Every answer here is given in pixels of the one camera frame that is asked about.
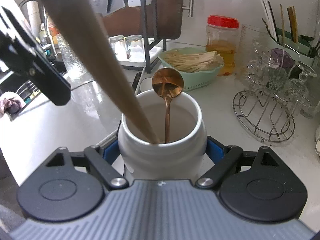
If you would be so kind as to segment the red lidded plastic jar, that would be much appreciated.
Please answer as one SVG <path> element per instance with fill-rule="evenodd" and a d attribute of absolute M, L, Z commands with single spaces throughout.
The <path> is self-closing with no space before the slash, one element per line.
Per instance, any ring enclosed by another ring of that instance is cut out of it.
<path fill-rule="evenodd" d="M 206 26 L 206 51 L 217 51 L 224 60 L 218 76 L 231 75 L 235 68 L 235 52 L 240 23 L 236 18 L 209 15 Z"/>

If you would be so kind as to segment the glass tumbler right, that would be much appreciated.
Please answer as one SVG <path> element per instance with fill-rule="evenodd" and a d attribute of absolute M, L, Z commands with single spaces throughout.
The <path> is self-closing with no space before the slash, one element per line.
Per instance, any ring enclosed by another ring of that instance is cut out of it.
<path fill-rule="evenodd" d="M 128 59 L 140 54 L 144 55 L 145 50 L 142 35 L 130 35 L 125 37 L 125 47 Z"/>

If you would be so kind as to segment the white ceramic spoon black rim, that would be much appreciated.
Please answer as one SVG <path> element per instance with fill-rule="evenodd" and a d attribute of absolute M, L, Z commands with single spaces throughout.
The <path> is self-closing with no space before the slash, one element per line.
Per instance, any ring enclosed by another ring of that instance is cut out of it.
<path fill-rule="evenodd" d="M 151 77 L 144 78 L 139 86 L 139 93 L 145 92 L 147 90 L 153 90 Z"/>

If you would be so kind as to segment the brown wooden cutting board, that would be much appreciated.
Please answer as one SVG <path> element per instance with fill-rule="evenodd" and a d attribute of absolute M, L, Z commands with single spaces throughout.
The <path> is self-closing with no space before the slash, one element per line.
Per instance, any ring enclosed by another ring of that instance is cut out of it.
<path fill-rule="evenodd" d="M 169 40 L 181 34 L 183 0 L 157 0 L 157 36 Z M 102 18 L 109 36 L 142 35 L 141 7 L 124 7 Z"/>

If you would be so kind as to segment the copper spoon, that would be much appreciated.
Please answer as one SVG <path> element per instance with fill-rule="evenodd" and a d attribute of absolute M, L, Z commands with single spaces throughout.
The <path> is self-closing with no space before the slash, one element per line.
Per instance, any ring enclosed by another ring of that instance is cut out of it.
<path fill-rule="evenodd" d="M 183 91 L 183 77 L 174 68 L 161 68 L 152 77 L 152 87 L 165 102 L 164 142 L 167 144 L 170 142 L 170 104 Z"/>

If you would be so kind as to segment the upside down glass cup right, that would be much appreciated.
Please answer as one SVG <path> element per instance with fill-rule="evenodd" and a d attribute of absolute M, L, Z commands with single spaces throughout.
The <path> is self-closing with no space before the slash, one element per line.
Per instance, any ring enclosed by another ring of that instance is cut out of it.
<path fill-rule="evenodd" d="M 310 107 L 311 103 L 308 100 L 309 90 L 306 86 L 306 81 L 309 77 L 317 77 L 316 72 L 309 65 L 296 61 L 295 65 L 290 70 L 290 74 L 298 67 L 301 72 L 297 79 L 290 78 L 284 85 L 284 95 L 287 100 L 294 106 Z"/>

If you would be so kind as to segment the green plastic basket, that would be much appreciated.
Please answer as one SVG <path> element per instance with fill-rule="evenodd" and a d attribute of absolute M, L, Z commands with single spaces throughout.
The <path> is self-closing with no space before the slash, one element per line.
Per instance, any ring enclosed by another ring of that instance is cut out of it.
<path fill-rule="evenodd" d="M 158 58 L 160 59 L 163 67 L 167 68 L 174 68 L 170 64 L 164 61 L 164 56 L 166 53 L 170 52 L 180 52 L 181 54 L 192 54 L 192 53 L 205 53 L 205 50 L 200 50 L 196 48 L 191 48 L 191 47 L 185 47 L 185 48 L 179 48 L 179 49 L 172 49 L 169 51 L 164 51 L 160 53 Z M 210 71 L 200 71 L 200 72 L 194 72 L 194 73 L 186 73 L 186 72 L 181 72 L 177 70 L 181 76 L 183 77 L 184 80 L 184 90 L 189 91 L 193 89 L 197 89 L 206 85 L 209 85 L 212 83 L 212 81 L 215 79 L 215 77 L 219 74 L 220 69 L 222 69 L 224 66 L 224 63 L 220 67 L 216 67 L 213 70 Z"/>

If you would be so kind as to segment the white electric kettle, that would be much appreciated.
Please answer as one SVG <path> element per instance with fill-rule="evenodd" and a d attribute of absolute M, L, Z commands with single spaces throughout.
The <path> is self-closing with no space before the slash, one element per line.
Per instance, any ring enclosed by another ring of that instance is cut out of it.
<path fill-rule="evenodd" d="M 320 125 L 317 127 L 315 133 L 315 151 L 320 155 Z"/>

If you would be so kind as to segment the white tray under tumblers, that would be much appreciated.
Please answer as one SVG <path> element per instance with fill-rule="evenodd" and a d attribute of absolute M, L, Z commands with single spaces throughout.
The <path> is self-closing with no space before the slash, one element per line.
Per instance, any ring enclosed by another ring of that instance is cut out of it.
<path fill-rule="evenodd" d="M 150 49 L 150 62 L 153 63 L 160 53 L 163 51 L 163 41 L 159 42 L 155 47 Z M 130 58 L 127 58 L 125 51 L 122 49 L 116 49 L 116 58 L 120 65 L 129 67 L 145 67 L 145 53 L 138 51 L 131 53 Z"/>

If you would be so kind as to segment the purple lidded container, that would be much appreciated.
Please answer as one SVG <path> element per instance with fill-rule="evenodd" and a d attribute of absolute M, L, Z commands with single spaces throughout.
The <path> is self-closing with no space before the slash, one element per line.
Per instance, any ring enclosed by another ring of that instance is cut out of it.
<path fill-rule="evenodd" d="M 280 66 L 282 68 L 291 68 L 295 64 L 295 61 L 292 59 L 291 55 L 285 50 L 280 48 L 274 48 L 272 50 L 275 52 L 275 54 L 279 58 Z"/>

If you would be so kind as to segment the upside down glass cup left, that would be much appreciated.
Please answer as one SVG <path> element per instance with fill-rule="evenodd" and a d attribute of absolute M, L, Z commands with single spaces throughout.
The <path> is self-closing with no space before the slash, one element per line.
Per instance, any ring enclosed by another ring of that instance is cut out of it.
<path fill-rule="evenodd" d="M 269 80 L 269 71 L 278 69 L 280 60 L 277 54 L 266 46 L 253 40 L 254 59 L 247 64 L 247 79 L 252 89 L 266 86 Z"/>

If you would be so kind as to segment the green chopstick holder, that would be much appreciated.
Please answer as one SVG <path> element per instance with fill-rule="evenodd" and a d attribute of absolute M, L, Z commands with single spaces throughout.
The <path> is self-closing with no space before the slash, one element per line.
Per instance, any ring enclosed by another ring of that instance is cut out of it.
<path fill-rule="evenodd" d="M 277 27 L 276 19 L 269 0 L 260 0 L 265 18 L 262 18 L 267 33 L 278 45 L 288 45 L 297 50 L 300 54 L 314 58 L 319 53 L 319 36 L 309 37 L 300 35 L 298 20 L 294 6 L 287 7 L 286 12 L 289 19 L 290 31 L 285 30 L 285 17 L 283 6 L 280 5 L 280 27 Z"/>

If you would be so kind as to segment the bundle of wooden sticks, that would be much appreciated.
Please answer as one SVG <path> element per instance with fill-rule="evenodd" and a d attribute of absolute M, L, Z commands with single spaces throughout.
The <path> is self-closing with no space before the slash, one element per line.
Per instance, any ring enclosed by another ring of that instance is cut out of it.
<path fill-rule="evenodd" d="M 192 54 L 181 54 L 175 51 L 166 53 L 164 61 L 176 70 L 186 73 L 210 71 L 224 63 L 223 58 L 217 51 Z"/>

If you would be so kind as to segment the tall clear glass cup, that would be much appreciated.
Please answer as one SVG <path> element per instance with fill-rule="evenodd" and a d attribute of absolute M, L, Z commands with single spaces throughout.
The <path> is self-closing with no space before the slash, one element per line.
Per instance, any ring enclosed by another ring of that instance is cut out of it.
<path fill-rule="evenodd" d="M 268 39 L 267 31 L 254 27 L 252 25 L 243 24 L 240 33 L 238 50 L 235 56 L 235 78 L 243 82 L 247 74 L 247 64 L 255 59 L 254 42 L 257 41 L 261 45 L 266 45 Z"/>

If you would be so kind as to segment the textured glass bottle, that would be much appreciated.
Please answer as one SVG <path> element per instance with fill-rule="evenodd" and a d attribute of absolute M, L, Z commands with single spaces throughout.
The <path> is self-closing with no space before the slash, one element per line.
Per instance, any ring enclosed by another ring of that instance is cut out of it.
<path fill-rule="evenodd" d="M 56 38 L 68 77 L 72 82 L 75 82 L 76 80 L 79 80 L 87 72 L 87 70 L 75 52 L 71 49 L 70 45 L 64 39 L 62 34 L 57 34 Z"/>

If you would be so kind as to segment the black metal shelf rack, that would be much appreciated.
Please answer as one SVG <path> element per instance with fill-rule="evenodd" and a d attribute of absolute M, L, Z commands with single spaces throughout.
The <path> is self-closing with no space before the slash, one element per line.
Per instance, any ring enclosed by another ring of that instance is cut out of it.
<path fill-rule="evenodd" d="M 141 7 L 142 38 L 145 50 L 145 67 L 123 66 L 128 70 L 150 72 L 157 63 L 157 59 L 151 63 L 149 51 L 159 42 L 165 41 L 157 36 L 157 1 L 156 0 L 90 0 L 95 12 L 101 17 L 108 16 L 124 7 Z"/>

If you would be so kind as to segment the upside down glass cup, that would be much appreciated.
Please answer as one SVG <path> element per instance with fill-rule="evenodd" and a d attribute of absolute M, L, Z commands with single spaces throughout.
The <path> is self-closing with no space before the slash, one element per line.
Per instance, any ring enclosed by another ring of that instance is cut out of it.
<path fill-rule="evenodd" d="M 253 40 L 254 59 L 247 64 L 247 79 L 252 89 L 266 86 L 269 80 L 269 71 L 278 69 L 280 60 L 277 54 L 266 46 Z"/>
<path fill-rule="evenodd" d="M 309 90 L 306 86 L 306 81 L 309 77 L 317 77 L 316 72 L 309 65 L 296 61 L 295 65 L 290 70 L 290 74 L 298 67 L 301 72 L 297 79 L 290 78 L 284 85 L 284 95 L 287 100 L 294 106 L 310 107 L 311 103 L 308 100 Z"/>

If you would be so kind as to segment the white ceramic utensil jar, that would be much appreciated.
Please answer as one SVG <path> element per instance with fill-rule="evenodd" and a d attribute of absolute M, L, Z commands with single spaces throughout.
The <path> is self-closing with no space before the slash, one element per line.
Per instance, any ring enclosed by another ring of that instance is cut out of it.
<path fill-rule="evenodd" d="M 126 117 L 121 117 L 118 145 L 133 179 L 190 179 L 199 171 L 207 131 L 197 101 L 183 92 L 170 104 L 170 141 L 165 143 L 165 103 L 153 90 L 137 95 L 160 143 L 151 144 Z"/>

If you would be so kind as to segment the long wooden stick utensil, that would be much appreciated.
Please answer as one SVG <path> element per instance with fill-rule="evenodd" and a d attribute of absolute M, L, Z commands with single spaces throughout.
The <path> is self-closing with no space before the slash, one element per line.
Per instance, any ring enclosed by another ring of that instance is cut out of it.
<path fill-rule="evenodd" d="M 152 144 L 159 139 L 108 42 L 89 0 L 41 0 L 49 16 L 104 93 Z"/>

